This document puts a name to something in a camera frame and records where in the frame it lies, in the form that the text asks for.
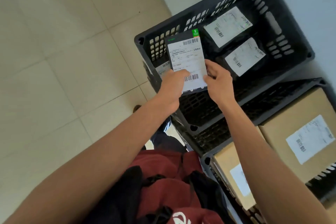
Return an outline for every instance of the white label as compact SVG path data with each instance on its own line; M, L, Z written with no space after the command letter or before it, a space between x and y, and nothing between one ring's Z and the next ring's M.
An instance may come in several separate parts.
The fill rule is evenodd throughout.
M231 52L225 61L238 76L242 76L264 56L265 53L258 48L257 43L251 37Z
M200 37L168 44L174 71L187 69L190 76L184 78L183 92L207 86L203 76L207 74Z
M304 125L286 141L302 165L335 140L322 115Z
M252 26L253 24L235 6L205 26L204 29L220 48Z
M163 77L164 73L170 69L170 61L168 60L167 62L163 63L162 65L158 66L155 68L159 76Z
M245 197L248 194L250 194L251 190L250 190L249 185L247 184L247 180L245 178L241 164L239 163L238 166L232 168L230 170L230 173L234 181L236 182L238 188L240 189L241 193L243 194L243 196Z

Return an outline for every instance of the person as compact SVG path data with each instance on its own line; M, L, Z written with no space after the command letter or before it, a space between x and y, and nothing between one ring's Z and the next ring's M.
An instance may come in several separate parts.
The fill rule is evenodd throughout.
M332 223L242 111L230 73L210 60L206 67L209 95L227 120L266 222ZM168 71L153 99L42 181L5 223L229 223L195 152L141 151L178 109L188 75Z

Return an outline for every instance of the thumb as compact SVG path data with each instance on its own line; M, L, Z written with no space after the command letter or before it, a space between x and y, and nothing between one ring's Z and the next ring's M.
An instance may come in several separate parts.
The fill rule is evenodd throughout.
M205 83L206 83L207 85L213 83L213 81L214 81L214 79L212 79L212 78L211 78L210 76L208 76L208 75L203 76L203 79L204 79L204 81L205 81Z

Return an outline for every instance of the barcode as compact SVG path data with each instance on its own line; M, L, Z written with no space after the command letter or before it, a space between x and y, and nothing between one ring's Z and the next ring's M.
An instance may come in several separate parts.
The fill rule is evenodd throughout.
M333 139L334 136L330 133L329 129L328 128L325 128L326 132L328 133L328 136L330 139Z
M170 62L168 61L167 63L163 64L162 67L168 66Z
M187 81L192 81L192 80L196 80L198 79L198 74L192 74L192 75L189 75L187 77L184 78L184 81L187 82Z
M258 47L254 47L254 48L257 52L259 52L260 55L264 55L264 53Z
M300 149L302 152L306 151L306 148L303 146L303 143L301 142L301 139L299 138L298 140L296 140L297 144L299 145Z
M233 58L233 61L237 64L237 66L242 67L242 65L239 63L239 61L237 60L237 57Z
M215 31L217 32L217 34L220 36L220 37L223 37L223 33L219 30L218 27L215 27Z
M248 20L245 16L242 16L241 18L243 19L243 21L244 21L248 26L251 25L251 23L249 22L249 20Z
M193 38L193 39L189 39L187 41L183 41L183 45L193 44L193 43L196 43L196 42L198 42L198 37Z

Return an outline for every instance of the crate handle hole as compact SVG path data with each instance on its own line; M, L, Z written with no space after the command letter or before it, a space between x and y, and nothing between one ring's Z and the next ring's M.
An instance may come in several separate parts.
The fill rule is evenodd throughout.
M196 131L198 129L198 126L190 125L191 131Z
M210 160L211 160L211 158L206 157L205 160L204 160L204 163L205 163L206 165L210 165Z
M145 42L145 38L141 37L141 38L138 39L138 43L140 45L144 45L144 42Z

